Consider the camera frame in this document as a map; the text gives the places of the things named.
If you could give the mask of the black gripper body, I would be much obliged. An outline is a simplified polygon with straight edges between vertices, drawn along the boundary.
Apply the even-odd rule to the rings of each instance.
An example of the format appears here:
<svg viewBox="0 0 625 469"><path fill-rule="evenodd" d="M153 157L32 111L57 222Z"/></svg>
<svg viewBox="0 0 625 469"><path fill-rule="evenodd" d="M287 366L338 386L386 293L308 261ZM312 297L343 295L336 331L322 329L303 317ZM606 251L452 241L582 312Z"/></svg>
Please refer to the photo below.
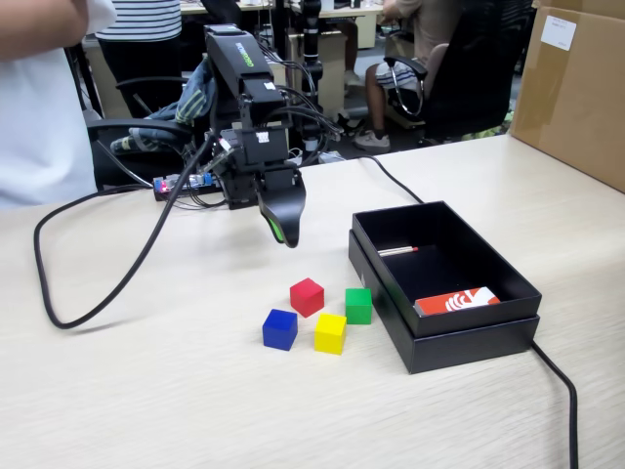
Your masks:
<svg viewBox="0 0 625 469"><path fill-rule="evenodd" d="M242 130L241 171L253 176L260 192L274 192L296 187L296 168L287 162L288 146L281 127Z"/></svg>

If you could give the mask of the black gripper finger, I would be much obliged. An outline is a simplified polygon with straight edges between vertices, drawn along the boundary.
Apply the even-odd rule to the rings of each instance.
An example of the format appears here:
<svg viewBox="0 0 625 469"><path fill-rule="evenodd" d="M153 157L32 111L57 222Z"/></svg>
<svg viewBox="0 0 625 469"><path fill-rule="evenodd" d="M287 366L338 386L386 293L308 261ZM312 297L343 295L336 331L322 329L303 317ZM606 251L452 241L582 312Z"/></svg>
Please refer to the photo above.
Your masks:
<svg viewBox="0 0 625 469"><path fill-rule="evenodd" d="M284 243L289 248L295 248L300 239L301 217L306 205L306 188L301 172L296 168L297 186L288 190L282 190L285 210L281 217Z"/></svg>
<svg viewBox="0 0 625 469"><path fill-rule="evenodd" d="M260 213L268 223L274 239L284 243L281 217L286 205L282 191L258 190L257 197Z"/></svg>

